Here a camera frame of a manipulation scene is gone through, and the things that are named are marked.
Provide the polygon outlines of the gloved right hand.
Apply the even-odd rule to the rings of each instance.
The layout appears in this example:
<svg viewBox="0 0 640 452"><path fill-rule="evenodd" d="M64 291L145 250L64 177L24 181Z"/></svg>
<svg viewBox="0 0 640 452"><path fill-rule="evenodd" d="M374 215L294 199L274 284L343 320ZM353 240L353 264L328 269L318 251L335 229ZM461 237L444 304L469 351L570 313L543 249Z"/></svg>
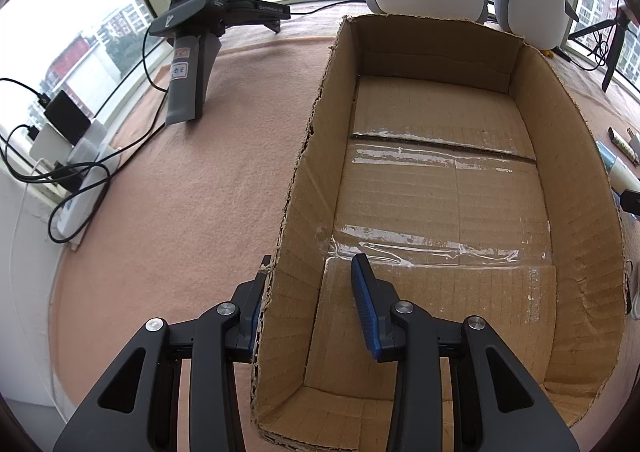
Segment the gloved right hand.
<svg viewBox="0 0 640 452"><path fill-rule="evenodd" d="M626 259L624 264L624 292L626 315L639 321L639 268L632 259Z"/></svg>

